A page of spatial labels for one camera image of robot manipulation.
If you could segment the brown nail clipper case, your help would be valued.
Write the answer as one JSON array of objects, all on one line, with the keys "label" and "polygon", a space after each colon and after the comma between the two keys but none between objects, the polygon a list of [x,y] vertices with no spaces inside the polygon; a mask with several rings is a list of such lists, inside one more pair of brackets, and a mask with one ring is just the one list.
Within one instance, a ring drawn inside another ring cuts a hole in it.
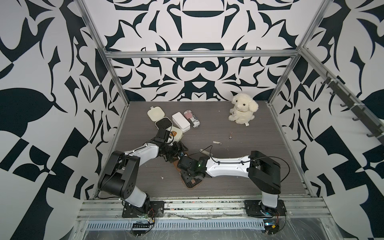
[{"label": "brown nail clipper case", "polygon": [[176,168],[176,170],[179,172],[179,174],[181,176],[182,183],[184,184],[184,186],[187,189],[191,190],[191,189],[199,186],[203,182],[203,180],[201,180],[201,179],[191,178],[190,176],[186,175],[184,170],[181,170],[178,168],[178,163],[179,163],[179,161],[175,161],[175,162],[173,162],[173,165]]}]

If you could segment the cream nail clipper case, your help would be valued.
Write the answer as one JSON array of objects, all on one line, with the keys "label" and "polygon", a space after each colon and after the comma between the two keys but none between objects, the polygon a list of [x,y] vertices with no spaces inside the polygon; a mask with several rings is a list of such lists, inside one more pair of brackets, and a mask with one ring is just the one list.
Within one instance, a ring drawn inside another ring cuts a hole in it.
[{"label": "cream nail clipper case", "polygon": [[170,138],[171,143],[179,142],[183,137],[183,131],[177,127],[171,127],[170,129]]}]

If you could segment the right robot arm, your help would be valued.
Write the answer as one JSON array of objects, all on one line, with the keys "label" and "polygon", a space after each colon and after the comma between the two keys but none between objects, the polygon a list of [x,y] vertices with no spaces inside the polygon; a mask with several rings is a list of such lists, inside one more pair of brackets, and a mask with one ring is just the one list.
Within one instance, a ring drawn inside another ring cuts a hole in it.
[{"label": "right robot arm", "polygon": [[202,156],[198,160],[183,155],[177,163],[186,185],[192,181],[202,181],[205,177],[243,177],[250,179],[262,192],[261,206],[276,209],[281,194],[281,165],[262,154],[252,151],[240,158],[219,159]]}]

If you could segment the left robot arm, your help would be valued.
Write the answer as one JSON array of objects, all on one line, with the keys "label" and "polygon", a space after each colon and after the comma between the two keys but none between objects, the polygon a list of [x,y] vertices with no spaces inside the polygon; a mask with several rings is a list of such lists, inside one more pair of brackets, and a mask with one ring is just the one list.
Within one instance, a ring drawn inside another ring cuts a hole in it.
[{"label": "left robot arm", "polygon": [[100,175],[98,192],[106,192],[136,208],[147,209],[149,195],[136,186],[140,166],[158,157],[172,163],[188,151],[181,141],[169,141],[170,133],[160,129],[154,138],[134,150],[111,153]]}]

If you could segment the white rectangular box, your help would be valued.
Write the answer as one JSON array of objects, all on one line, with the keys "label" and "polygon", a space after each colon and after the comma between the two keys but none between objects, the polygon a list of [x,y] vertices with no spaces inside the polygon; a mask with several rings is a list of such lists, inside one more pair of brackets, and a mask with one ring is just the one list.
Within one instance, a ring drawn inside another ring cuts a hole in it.
[{"label": "white rectangular box", "polygon": [[191,129],[191,124],[188,122],[188,120],[184,117],[184,115],[181,112],[177,112],[172,115],[172,120],[174,124],[182,130],[183,133],[189,131]]}]

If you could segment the flag pattern can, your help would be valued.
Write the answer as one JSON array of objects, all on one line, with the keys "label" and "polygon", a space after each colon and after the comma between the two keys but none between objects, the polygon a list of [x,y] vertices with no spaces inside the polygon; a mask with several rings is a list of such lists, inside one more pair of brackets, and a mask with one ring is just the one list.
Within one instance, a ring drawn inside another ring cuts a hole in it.
[{"label": "flag pattern can", "polygon": [[189,121],[190,125],[193,128],[198,128],[201,124],[199,119],[195,116],[195,114],[191,110],[184,111],[184,117]]}]

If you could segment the cream case far left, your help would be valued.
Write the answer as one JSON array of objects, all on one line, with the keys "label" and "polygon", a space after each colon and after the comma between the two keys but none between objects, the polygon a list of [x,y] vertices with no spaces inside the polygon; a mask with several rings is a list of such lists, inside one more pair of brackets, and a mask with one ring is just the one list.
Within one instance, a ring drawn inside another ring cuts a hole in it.
[{"label": "cream case far left", "polygon": [[172,121],[166,117],[165,112],[160,107],[150,107],[147,112],[147,115],[151,119],[152,122],[155,123],[155,126],[158,130],[167,130],[170,131],[173,123]]}]

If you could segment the white plush dog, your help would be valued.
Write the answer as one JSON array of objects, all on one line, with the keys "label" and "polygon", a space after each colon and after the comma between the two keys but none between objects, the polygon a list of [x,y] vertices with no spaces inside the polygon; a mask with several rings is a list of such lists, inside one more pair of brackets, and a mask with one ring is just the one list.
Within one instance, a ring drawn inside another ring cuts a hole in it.
[{"label": "white plush dog", "polygon": [[234,106],[230,109],[228,120],[249,126],[249,122],[255,118],[254,113],[259,109],[258,103],[249,95],[239,93],[233,97],[232,104]]}]

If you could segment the left electronics board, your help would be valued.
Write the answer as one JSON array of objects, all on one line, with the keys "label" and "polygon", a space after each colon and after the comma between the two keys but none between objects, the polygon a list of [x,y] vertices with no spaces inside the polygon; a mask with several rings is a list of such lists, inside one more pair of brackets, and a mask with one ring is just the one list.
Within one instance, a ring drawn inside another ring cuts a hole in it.
[{"label": "left electronics board", "polygon": [[153,227],[153,224],[136,222],[132,224],[131,234],[134,236],[141,236],[149,232]]}]

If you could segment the electronics board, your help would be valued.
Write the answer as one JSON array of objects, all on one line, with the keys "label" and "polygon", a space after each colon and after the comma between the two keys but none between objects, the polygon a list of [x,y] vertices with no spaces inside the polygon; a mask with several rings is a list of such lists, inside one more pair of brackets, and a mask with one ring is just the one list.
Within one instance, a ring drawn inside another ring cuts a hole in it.
[{"label": "electronics board", "polygon": [[141,236],[149,232],[153,227],[153,224],[136,222],[132,224],[131,234],[134,236]]},{"label": "electronics board", "polygon": [[270,236],[277,234],[280,231],[280,224],[275,220],[263,219],[264,222],[264,233]]}]

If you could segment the right electronics board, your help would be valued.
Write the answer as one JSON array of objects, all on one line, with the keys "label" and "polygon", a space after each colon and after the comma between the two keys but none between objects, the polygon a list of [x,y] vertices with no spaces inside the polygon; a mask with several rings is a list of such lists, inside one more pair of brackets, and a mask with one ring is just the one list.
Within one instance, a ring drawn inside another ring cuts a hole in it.
[{"label": "right electronics board", "polygon": [[275,220],[263,219],[264,222],[264,233],[270,236],[277,234],[280,231],[280,224]]}]

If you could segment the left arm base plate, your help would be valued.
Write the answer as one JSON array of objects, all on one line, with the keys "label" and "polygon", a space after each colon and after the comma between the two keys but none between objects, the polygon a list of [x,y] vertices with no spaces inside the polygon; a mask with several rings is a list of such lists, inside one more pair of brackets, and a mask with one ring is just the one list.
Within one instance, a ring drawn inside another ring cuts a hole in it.
[{"label": "left arm base plate", "polygon": [[140,208],[124,202],[122,218],[162,217],[164,215],[164,208],[164,201],[146,201]]}]

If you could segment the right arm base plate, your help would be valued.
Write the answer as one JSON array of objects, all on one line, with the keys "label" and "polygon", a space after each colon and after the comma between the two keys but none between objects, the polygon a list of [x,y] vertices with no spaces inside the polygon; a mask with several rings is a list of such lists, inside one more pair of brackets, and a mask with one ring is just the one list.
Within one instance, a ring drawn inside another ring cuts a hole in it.
[{"label": "right arm base plate", "polygon": [[276,208],[266,207],[261,200],[245,200],[245,210],[249,217],[270,219],[281,216],[286,216],[287,210],[285,203],[278,200]]}]

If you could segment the aluminium front rail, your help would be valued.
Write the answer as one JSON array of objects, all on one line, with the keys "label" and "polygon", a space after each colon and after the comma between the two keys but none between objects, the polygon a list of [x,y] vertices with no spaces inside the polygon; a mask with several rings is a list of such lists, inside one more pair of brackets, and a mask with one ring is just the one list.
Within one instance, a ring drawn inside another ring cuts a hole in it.
[{"label": "aluminium front rail", "polygon": [[[233,196],[209,198],[153,198],[163,202],[160,207],[150,207],[150,215],[169,219],[204,219],[220,217],[245,218],[245,201],[258,201],[260,196]],[[290,218],[331,218],[331,212],[322,198],[305,195],[280,196]],[[84,201],[76,220],[120,220],[125,208],[119,200]]]}]

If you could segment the wall hook rack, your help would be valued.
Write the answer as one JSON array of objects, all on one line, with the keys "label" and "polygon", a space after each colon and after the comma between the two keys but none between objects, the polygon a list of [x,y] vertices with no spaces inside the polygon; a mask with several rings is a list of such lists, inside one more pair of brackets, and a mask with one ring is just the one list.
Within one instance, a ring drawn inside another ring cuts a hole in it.
[{"label": "wall hook rack", "polygon": [[335,97],[342,101],[340,107],[352,111],[356,116],[353,121],[360,121],[369,131],[368,138],[376,138],[382,145],[384,144],[384,123],[365,105],[358,97],[349,90],[343,81],[329,75],[329,72],[320,74],[322,86],[330,89],[330,100],[328,103],[331,114],[331,105]]}]

